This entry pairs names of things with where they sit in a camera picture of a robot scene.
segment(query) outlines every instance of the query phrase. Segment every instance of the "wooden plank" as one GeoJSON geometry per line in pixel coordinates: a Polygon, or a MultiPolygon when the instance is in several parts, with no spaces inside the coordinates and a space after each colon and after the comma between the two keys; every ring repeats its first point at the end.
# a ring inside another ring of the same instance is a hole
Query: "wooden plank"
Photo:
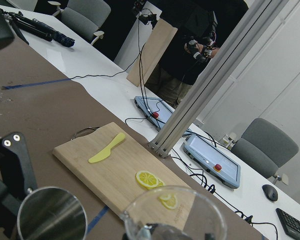
{"type": "MultiPolygon", "coordinates": [[[[141,60],[144,83],[147,82],[177,30],[177,28],[171,26],[161,18],[156,23],[142,50],[141,60]]],[[[140,57],[137,58],[126,77],[127,80],[137,87],[140,86],[139,60],[140,57]]]]}
{"type": "Polygon", "coordinates": [[[120,215],[137,196],[147,191],[135,179],[138,171],[152,172],[166,185],[188,187],[183,180],[114,122],[89,135],[55,147],[53,155],[117,215],[120,215]],[[124,133],[126,138],[112,149],[108,158],[96,163],[88,162],[89,158],[108,145],[120,132],[124,133]]]}

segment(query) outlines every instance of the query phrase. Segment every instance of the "computer mouse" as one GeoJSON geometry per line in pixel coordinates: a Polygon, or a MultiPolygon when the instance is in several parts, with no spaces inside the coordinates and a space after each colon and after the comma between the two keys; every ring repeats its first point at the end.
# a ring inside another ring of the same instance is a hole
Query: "computer mouse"
{"type": "Polygon", "coordinates": [[[272,202],[278,200],[278,192],[273,186],[265,184],[262,186],[262,189],[267,199],[269,199],[272,202]]]}

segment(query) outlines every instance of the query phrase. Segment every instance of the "person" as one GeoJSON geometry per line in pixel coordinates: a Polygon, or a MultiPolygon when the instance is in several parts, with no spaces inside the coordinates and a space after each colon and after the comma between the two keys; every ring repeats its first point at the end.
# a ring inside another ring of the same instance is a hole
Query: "person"
{"type": "MultiPolygon", "coordinates": [[[[200,62],[190,54],[186,42],[192,33],[184,26],[178,28],[175,36],[154,68],[145,86],[173,108],[177,108],[196,82],[232,30],[248,10],[244,0],[194,0],[207,11],[213,11],[217,20],[215,40],[207,61],[200,62]]],[[[209,43],[207,38],[198,37],[196,48],[203,54],[209,43]]]]}

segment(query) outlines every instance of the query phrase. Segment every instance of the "black keyboard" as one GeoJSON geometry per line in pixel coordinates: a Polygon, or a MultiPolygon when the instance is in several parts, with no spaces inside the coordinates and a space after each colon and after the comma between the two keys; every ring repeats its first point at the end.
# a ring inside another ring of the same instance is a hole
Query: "black keyboard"
{"type": "Polygon", "coordinates": [[[293,239],[300,240],[300,221],[280,208],[276,209],[285,234],[293,239]]]}

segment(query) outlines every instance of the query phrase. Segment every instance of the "cutting board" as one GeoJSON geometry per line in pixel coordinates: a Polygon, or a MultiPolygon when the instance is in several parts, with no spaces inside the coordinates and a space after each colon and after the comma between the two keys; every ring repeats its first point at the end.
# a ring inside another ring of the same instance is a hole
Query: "cutting board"
{"type": "Polygon", "coordinates": [[[166,185],[188,187],[114,122],[55,147],[53,155],[118,216],[136,197],[147,191],[136,181],[138,171],[152,172],[166,185]],[[118,133],[124,133],[126,137],[111,150],[111,155],[105,160],[89,163],[88,159],[106,147],[118,133]]]}

